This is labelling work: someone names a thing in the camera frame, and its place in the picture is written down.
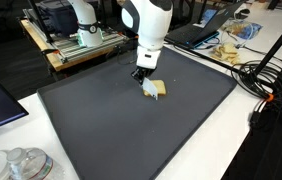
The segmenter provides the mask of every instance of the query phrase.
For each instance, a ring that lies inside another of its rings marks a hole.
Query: white table
[[[273,12],[251,10],[251,12],[251,21],[262,24],[264,29],[255,39],[248,42],[247,46],[266,52],[282,33],[282,10]],[[244,53],[245,55],[241,54],[242,59],[262,58],[249,51]],[[277,56],[282,58],[282,49]],[[229,74],[228,70],[216,64],[190,58]],[[260,99],[236,87],[175,155],[157,179],[220,179],[249,132],[249,116],[259,101]],[[16,147],[41,148],[62,165],[65,169],[65,180],[78,179],[37,94],[20,100],[20,103],[30,115],[0,127],[0,150],[11,150]]]

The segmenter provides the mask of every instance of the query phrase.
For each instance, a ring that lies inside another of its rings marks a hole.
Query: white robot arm
[[[79,45],[94,47],[102,44],[102,32],[98,27],[93,7],[83,0],[68,0],[78,18]]]
[[[131,75],[140,84],[157,66],[171,18],[171,0],[126,0],[122,21],[139,35],[137,69]]]

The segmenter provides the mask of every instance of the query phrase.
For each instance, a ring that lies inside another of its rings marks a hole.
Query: gray mat
[[[166,96],[145,97],[133,70],[114,58],[38,90],[81,179],[155,178],[235,87],[230,77],[166,48],[151,76],[165,82]]]

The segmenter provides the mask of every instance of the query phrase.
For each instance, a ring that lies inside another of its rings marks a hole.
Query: yellow object
[[[227,61],[231,64],[239,63],[239,54],[233,43],[224,43],[214,48],[211,57],[218,61]]]
[[[162,80],[151,80],[151,82],[154,84],[154,86],[157,88],[158,90],[158,96],[164,96],[167,94],[166,90],[165,90],[165,85],[164,82]],[[147,91],[143,90],[143,94],[145,96],[151,96],[151,94],[149,94]]]

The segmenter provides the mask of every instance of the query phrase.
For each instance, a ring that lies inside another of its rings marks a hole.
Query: floor
[[[192,22],[197,21],[200,6],[196,5]],[[108,23],[122,28],[117,24],[117,19],[110,15]],[[54,83],[38,48],[20,33],[3,31],[0,34],[0,82],[16,99],[27,97],[38,88]],[[274,112],[264,111],[261,119],[265,126],[250,131],[222,179],[282,179],[282,114],[278,116]]]

